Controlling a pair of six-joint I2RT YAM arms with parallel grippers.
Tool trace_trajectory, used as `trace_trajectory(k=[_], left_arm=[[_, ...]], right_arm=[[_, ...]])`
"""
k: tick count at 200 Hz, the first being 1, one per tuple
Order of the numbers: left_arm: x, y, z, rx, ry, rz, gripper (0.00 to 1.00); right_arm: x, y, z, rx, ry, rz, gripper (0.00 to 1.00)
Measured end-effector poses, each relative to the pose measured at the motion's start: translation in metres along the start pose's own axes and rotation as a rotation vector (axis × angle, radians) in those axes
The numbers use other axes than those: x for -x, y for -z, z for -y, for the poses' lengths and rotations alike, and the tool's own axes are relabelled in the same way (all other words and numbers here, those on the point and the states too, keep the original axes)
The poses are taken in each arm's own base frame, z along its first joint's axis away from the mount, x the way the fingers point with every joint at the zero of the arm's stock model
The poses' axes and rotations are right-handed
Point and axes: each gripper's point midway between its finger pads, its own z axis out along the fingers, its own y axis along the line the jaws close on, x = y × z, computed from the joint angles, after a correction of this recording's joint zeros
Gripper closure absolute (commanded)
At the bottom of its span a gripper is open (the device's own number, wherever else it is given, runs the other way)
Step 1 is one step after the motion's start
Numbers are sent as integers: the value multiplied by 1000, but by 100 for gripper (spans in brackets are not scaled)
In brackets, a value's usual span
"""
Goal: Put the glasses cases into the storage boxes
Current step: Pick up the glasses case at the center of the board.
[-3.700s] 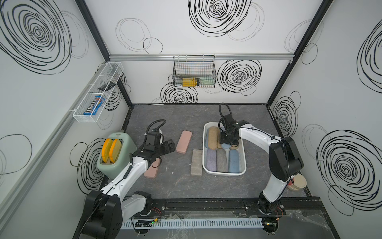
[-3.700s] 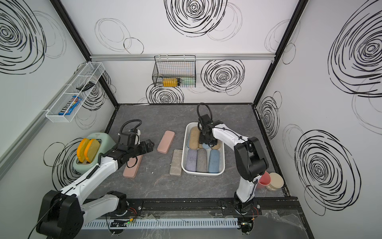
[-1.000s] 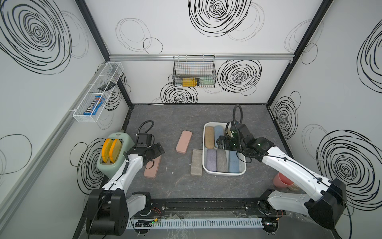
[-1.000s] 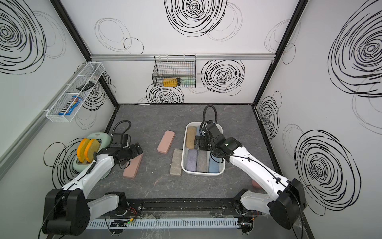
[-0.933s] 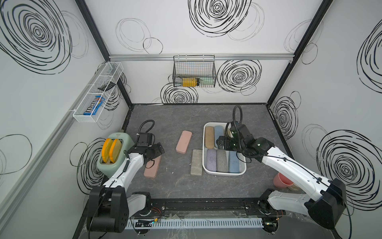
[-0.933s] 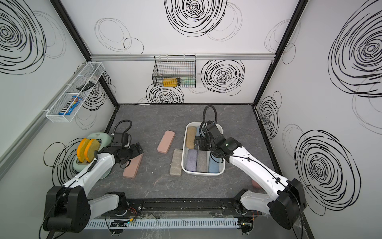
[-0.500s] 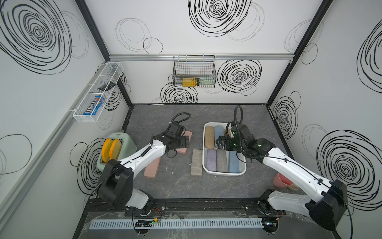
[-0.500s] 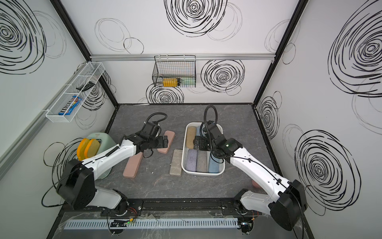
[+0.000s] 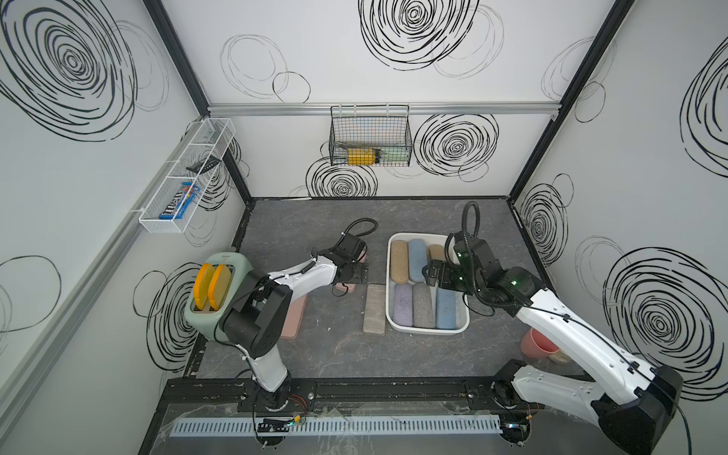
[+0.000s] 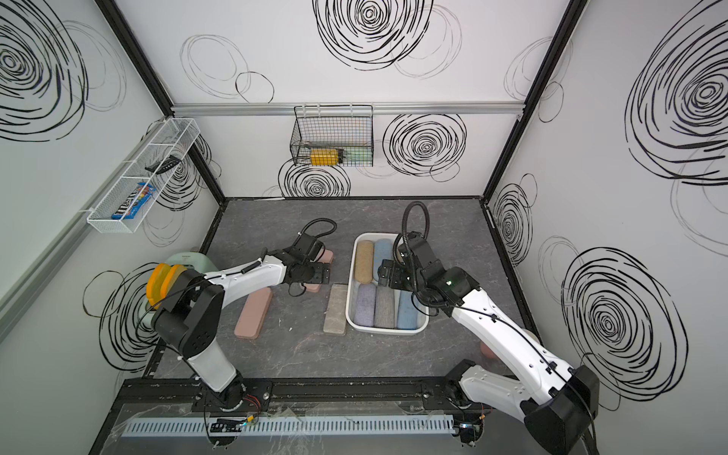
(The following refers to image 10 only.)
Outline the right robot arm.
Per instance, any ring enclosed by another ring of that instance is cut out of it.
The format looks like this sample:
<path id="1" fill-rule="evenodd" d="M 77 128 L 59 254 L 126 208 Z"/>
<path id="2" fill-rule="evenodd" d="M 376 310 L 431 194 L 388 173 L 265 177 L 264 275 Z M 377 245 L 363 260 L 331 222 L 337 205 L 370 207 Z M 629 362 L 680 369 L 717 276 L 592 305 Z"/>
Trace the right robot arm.
<path id="1" fill-rule="evenodd" d="M 549 352 L 464 269 L 444 267 L 422 233 L 398 234 L 392 261 L 381 265 L 378 275 L 464 326 L 511 371 L 512 377 L 503 377 L 478 365 L 466 368 L 458 385 L 469 401 L 523 422 L 550 454 L 570 453 L 593 428 L 600 392 L 596 374 Z"/>

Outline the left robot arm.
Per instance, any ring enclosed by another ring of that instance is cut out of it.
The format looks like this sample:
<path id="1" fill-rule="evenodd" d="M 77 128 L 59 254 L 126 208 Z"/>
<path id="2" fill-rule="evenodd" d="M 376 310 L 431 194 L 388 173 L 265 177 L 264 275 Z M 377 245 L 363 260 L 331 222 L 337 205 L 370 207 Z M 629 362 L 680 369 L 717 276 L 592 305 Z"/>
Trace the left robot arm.
<path id="1" fill-rule="evenodd" d="M 184 265 L 160 264 L 146 286 L 154 311 L 153 330 L 187 362 L 226 410 L 243 402 L 242 375 L 217 341 L 223 309 L 256 291 L 278 284 L 327 284 L 330 265 L 322 263 L 324 243 L 301 233 L 292 246 L 265 250 L 244 265 L 203 274 Z"/>

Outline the light blue glasses case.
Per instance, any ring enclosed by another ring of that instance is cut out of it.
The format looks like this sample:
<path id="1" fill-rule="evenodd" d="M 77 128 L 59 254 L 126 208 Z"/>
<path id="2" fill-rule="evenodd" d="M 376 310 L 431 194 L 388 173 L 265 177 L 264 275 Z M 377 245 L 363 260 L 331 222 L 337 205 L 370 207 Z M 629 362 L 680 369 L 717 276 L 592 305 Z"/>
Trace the light blue glasses case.
<path id="1" fill-rule="evenodd" d="M 392 261 L 392 239 L 378 239 L 373 244 L 373 281 L 378 282 L 379 267 L 385 260 Z"/>
<path id="2" fill-rule="evenodd" d="M 396 328 L 398 330 L 416 330 L 419 327 L 419 301 L 409 291 L 399 294 Z"/>

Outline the purple fabric glasses case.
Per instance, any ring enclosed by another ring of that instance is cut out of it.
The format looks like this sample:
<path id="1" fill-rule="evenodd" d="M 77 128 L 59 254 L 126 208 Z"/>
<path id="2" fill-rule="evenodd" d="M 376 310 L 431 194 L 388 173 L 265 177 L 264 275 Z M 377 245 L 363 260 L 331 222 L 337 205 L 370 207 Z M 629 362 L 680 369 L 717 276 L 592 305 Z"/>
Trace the purple fabric glasses case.
<path id="1" fill-rule="evenodd" d="M 359 326 L 373 327 L 375 325 L 375 302 L 377 301 L 377 286 L 375 284 L 361 284 L 356 295 L 356 308 L 354 323 Z"/>

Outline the tan fabric glasses case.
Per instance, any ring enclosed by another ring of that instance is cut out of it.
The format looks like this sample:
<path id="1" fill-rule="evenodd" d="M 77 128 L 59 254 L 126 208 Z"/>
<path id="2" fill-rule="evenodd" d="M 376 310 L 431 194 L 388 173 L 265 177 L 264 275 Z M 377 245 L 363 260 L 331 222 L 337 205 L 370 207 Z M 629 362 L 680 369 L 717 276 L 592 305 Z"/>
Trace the tan fabric glasses case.
<path id="1" fill-rule="evenodd" d="M 370 240 L 358 242 L 356 245 L 354 278 L 360 284 L 373 282 L 373 256 L 375 244 Z"/>

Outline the grey fabric glasses case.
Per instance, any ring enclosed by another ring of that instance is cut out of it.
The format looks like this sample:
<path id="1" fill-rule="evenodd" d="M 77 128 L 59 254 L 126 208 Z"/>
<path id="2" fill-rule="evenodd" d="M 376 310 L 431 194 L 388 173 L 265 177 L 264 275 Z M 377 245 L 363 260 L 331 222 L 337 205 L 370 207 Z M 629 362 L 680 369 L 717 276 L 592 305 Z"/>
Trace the grey fabric glasses case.
<path id="1" fill-rule="evenodd" d="M 386 286 L 377 286 L 375 292 L 375 327 L 395 328 L 394 290 Z"/>

